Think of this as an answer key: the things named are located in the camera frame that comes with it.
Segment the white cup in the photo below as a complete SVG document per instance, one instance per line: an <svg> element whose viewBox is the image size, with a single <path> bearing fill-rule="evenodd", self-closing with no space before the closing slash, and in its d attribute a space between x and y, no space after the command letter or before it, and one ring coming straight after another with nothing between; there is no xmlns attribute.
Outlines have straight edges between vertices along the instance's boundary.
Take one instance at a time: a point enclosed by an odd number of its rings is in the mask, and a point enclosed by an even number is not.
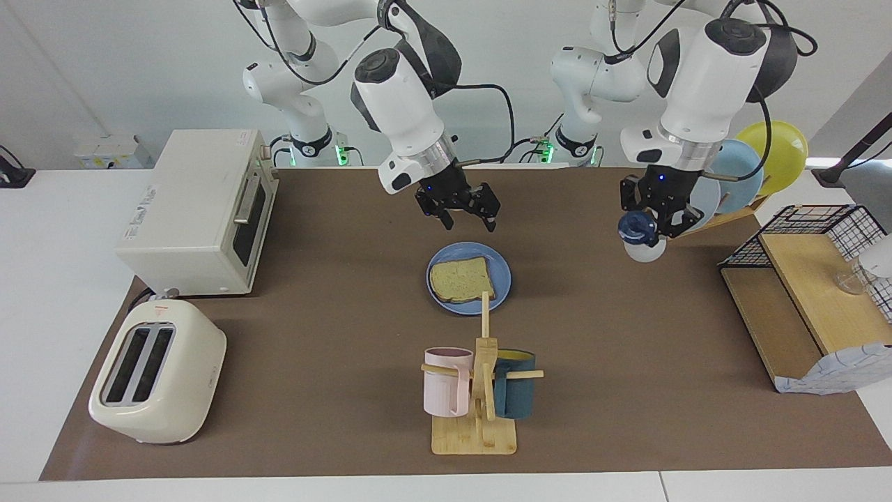
<svg viewBox="0 0 892 502"><path fill-rule="evenodd" d="M425 372L425 411L449 418L466 415L471 400L474 352L459 347L428 348L425 363L458 370L458 376Z"/></svg>

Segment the brown table mat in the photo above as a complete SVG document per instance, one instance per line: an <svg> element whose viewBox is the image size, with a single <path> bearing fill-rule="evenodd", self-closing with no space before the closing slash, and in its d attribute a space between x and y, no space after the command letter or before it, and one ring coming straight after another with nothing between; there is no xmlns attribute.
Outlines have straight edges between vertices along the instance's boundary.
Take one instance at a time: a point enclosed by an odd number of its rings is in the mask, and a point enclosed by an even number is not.
<svg viewBox="0 0 892 502"><path fill-rule="evenodd" d="M283 172L254 291L194 301L228 339L204 427L151 446L90 419L119 314L41 480L892 464L855 393L774 391L715 267L756 220L636 264L616 235L628 172L469 172L502 201L493 234L463 213L445 231L410 190L387 196L374 171ZM492 336L546 372L513 456L430 453L423 352L473 348L480 333L479 317L446 312L425 286L431 256L461 240L508 260L514 284Z"/></svg>

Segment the wooden mug holder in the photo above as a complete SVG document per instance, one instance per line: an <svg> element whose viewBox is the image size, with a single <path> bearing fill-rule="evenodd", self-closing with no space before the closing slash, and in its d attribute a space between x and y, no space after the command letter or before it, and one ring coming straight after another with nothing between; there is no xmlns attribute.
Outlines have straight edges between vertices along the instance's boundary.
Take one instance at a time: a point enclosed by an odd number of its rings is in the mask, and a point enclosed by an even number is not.
<svg viewBox="0 0 892 502"><path fill-rule="evenodd" d="M490 299L483 293L483 334L476 340L471 404L467 415L432 417L431 451L436 455L511 455L517 451L514 420L496 416L493 372L499 358L499 341L490 337ZM422 371L455 374L453 368L422 364ZM545 372L509 372L507 378L542 378Z"/></svg>

